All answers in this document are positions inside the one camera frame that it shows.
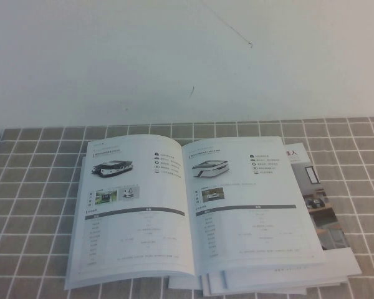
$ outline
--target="stack of paper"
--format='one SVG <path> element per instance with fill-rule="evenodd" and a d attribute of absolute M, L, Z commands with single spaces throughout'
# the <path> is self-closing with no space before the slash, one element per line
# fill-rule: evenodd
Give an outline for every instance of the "stack of paper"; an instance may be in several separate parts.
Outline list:
<path fill-rule="evenodd" d="M 170 276 L 204 295 L 304 294 L 360 269 L 302 144 L 156 135 L 92 141 L 66 288 Z"/>
<path fill-rule="evenodd" d="M 238 293 L 306 294 L 306 288 L 339 285 L 361 274 L 327 195 L 302 143 L 285 145 L 325 262 L 280 267 L 244 267 L 200 277 L 170 277 L 169 288 L 202 290 L 204 296 Z"/>

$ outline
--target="table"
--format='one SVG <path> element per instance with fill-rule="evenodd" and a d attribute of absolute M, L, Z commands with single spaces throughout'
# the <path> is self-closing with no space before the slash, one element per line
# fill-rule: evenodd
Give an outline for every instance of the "table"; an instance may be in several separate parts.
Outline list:
<path fill-rule="evenodd" d="M 144 133 L 172 137 L 181 145 L 224 136 L 280 136 L 285 144 L 302 142 L 363 271 L 339 287 L 308 289 L 307 298 L 374 298 L 374 118 L 366 117 L 6 129 L 0 141 L 0 298 L 202 296 L 199 291 L 167 289 L 167 278 L 64 291 L 87 142 Z M 255 298 L 255 294 L 233 298 Z M 257 298 L 287 299 L 287 295 L 257 294 Z"/>

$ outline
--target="magazine cover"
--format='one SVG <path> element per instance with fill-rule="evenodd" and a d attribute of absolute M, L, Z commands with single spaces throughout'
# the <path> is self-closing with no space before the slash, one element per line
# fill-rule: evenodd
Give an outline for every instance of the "magazine cover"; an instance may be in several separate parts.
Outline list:
<path fill-rule="evenodd" d="M 323 250 L 349 247 L 304 145 L 285 145 L 285 150 Z"/>

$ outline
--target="product brochure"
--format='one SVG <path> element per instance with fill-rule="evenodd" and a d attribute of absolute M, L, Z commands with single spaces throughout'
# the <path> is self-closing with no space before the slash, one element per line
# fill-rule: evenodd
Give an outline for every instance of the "product brochure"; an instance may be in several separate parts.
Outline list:
<path fill-rule="evenodd" d="M 65 288 L 303 267 L 323 249 L 279 137 L 121 136 L 87 147 Z"/>

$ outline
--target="white wall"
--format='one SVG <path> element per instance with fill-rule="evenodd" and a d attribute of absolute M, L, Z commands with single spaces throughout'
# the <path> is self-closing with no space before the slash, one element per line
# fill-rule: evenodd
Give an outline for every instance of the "white wall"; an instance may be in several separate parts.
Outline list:
<path fill-rule="evenodd" d="M 359 115 L 374 1 L 0 0 L 0 128 Z"/>

